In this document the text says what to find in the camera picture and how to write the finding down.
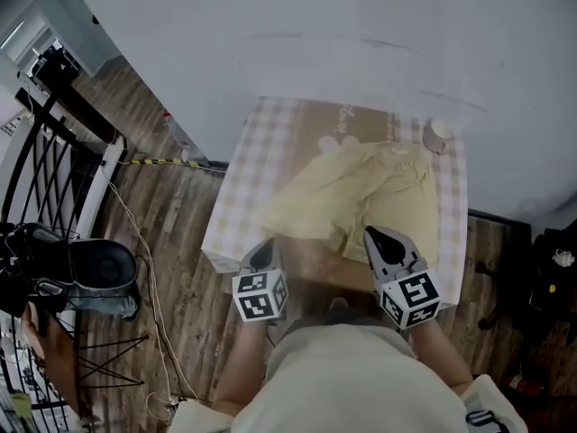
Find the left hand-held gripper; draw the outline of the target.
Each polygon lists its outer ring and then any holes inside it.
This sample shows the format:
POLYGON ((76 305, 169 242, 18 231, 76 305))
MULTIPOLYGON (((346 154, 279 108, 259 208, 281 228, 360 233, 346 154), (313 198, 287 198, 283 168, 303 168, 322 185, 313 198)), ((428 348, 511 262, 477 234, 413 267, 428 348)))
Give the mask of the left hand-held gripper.
POLYGON ((243 257, 240 271, 232 278, 234 303, 243 322, 276 319, 283 313, 289 289, 280 266, 279 246, 273 237, 243 257))

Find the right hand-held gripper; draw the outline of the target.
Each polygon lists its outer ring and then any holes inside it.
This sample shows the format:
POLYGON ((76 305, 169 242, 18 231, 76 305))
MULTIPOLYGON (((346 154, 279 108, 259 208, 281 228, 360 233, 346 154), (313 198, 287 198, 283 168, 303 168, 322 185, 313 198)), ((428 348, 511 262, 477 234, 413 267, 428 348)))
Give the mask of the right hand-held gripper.
POLYGON ((393 323, 406 330, 435 318, 441 303, 438 278, 425 260, 417 260, 419 253, 413 241, 386 227, 367 226, 363 242, 380 307, 393 323), (409 266, 386 274, 385 265, 409 266))

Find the pale yellow shorts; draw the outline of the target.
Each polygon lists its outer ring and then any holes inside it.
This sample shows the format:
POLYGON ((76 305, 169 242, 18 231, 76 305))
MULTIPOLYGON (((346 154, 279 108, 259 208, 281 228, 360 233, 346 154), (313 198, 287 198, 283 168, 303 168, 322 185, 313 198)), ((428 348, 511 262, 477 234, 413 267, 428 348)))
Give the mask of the pale yellow shorts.
POLYGON ((368 261, 364 229, 385 227, 409 237, 434 266, 435 175, 415 145, 355 143, 315 157, 265 206, 261 225, 275 235, 319 240, 362 263, 368 261))

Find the person's right forearm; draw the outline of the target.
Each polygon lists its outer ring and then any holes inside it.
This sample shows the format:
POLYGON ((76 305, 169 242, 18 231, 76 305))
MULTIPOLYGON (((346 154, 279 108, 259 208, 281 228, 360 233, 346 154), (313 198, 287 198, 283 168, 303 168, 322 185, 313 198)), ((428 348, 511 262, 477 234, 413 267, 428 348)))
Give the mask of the person's right forearm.
POLYGON ((472 373, 436 320, 409 329, 418 359, 435 372, 457 395, 463 395, 473 382, 472 373))

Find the person's left forearm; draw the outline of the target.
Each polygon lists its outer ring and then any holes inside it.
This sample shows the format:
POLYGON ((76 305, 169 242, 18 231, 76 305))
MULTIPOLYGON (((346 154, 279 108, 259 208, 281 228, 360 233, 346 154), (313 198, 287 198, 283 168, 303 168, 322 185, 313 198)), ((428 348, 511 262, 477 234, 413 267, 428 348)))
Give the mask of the person's left forearm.
POLYGON ((265 374, 267 323, 242 323, 215 389, 213 410, 235 417, 252 402, 265 374))

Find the checked flower tablecloth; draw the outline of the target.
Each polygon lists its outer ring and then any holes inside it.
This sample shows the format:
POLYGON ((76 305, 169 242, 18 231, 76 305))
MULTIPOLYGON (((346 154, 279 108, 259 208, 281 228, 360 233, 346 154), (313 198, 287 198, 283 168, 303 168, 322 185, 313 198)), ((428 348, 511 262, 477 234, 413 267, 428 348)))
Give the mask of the checked flower tablecloth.
POLYGON ((269 237, 261 215, 276 193, 315 157, 355 143, 419 147, 436 186, 434 262, 446 307, 458 304, 467 240, 467 178, 460 133, 442 154, 423 145, 428 119, 285 97, 261 97, 243 128, 209 220, 202 250, 219 273, 236 273, 243 257, 269 237))

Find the white mug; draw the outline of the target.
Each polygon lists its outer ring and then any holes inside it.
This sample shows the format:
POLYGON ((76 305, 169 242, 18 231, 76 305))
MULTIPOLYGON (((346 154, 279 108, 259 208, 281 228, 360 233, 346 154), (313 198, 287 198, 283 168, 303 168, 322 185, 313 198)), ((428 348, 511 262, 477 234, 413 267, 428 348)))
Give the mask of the white mug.
POLYGON ((453 128, 444 120, 430 119, 423 129, 422 143, 433 153, 443 155, 454 140, 453 128))

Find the person's beige shirt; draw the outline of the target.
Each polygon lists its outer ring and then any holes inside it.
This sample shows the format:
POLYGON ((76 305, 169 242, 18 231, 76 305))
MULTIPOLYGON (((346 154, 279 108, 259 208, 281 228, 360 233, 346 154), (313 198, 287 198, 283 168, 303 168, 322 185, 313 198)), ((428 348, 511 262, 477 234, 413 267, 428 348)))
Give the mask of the person's beige shirt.
POLYGON ((190 403, 168 433, 469 433, 472 410, 492 411, 502 433, 528 433, 488 375, 457 395, 410 335, 387 327, 297 323, 264 362, 260 391, 235 417, 190 403))

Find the clear plastic container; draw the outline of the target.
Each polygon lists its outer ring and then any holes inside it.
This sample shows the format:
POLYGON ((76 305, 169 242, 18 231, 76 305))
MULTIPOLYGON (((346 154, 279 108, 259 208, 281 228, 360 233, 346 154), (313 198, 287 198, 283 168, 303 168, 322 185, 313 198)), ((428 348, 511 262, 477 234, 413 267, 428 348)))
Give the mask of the clear plastic container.
POLYGON ((204 154, 185 133, 174 117, 168 112, 165 112, 163 117, 170 135, 180 148, 181 159, 183 161, 203 161, 205 159, 204 154))

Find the black office chair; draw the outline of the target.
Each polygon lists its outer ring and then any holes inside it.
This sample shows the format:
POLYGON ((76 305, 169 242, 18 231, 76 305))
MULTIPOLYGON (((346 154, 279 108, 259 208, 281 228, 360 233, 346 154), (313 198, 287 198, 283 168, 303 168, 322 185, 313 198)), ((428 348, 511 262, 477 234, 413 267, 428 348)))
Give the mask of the black office chair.
POLYGON ((499 270, 477 263, 475 271, 491 277, 498 286, 496 305, 479 321, 479 329, 488 330, 509 316, 513 328, 532 346, 541 345, 558 323, 569 325, 567 346, 577 339, 577 311, 573 309, 577 299, 577 220, 562 230, 547 228, 533 243, 521 241, 499 270), (557 249, 573 254, 571 267, 560 267, 552 260, 557 249), (554 293, 549 292, 551 284, 556 287, 554 293))

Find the red fire extinguisher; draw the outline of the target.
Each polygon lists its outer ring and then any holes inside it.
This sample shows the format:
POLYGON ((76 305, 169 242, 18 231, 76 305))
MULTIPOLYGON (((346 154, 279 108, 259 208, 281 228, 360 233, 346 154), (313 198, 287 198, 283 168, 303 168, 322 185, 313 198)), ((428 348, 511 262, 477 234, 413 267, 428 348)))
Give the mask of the red fire extinguisher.
POLYGON ((544 389, 542 382, 522 372, 509 375, 505 385, 510 390, 526 396, 537 396, 544 389))

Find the black metal railing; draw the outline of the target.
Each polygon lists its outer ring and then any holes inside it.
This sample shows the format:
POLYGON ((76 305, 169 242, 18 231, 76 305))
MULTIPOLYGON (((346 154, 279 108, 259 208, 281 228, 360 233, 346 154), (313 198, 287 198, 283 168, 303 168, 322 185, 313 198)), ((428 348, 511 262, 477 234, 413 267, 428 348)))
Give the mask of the black metal railing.
POLYGON ((11 71, 23 110, 0 161, 0 222, 38 222, 76 239, 102 218, 127 141, 72 86, 64 61, 56 52, 32 77, 11 71))

